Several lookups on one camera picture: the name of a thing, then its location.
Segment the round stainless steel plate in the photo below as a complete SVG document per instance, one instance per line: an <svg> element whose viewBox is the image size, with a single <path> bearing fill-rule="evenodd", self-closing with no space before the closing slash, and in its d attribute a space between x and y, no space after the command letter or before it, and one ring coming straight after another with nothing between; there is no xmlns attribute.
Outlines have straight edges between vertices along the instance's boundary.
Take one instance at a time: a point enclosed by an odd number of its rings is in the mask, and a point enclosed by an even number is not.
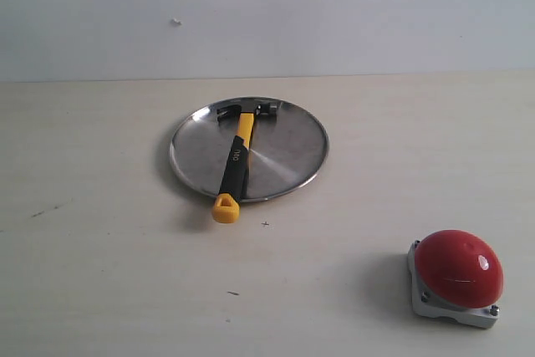
<svg viewBox="0 0 535 357"><path fill-rule="evenodd" d="M255 119L242 200L267 201L308 184L329 153L327 132L306 109L268 97L223 99L188 115L169 146L177 178L193 191L216 197L240 109L261 104L270 105L274 114Z"/></svg>

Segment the yellow black claw hammer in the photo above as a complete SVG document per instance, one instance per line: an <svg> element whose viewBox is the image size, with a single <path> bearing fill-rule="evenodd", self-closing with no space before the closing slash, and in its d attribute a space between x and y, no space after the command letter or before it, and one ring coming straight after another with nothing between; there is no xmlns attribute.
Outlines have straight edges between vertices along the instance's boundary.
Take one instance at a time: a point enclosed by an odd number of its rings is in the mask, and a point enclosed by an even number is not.
<svg viewBox="0 0 535 357"><path fill-rule="evenodd" d="M229 150L221 185L211 209L216 222L234 223L240 216L240 203L246 193L249 153L254 125L258 118L275 118L278 114L278 103L245 99L241 103L233 103L217 111L219 122L237 117L237 131Z"/></svg>

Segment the red dome push button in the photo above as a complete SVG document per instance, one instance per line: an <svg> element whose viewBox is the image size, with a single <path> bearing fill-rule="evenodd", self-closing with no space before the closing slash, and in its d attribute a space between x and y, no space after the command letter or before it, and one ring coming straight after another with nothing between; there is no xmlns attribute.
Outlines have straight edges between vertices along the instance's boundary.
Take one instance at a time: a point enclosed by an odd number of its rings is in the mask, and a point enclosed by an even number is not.
<svg viewBox="0 0 535 357"><path fill-rule="evenodd" d="M493 249L461 230L433 232L407 253L415 314L480 329L498 321L504 275Z"/></svg>

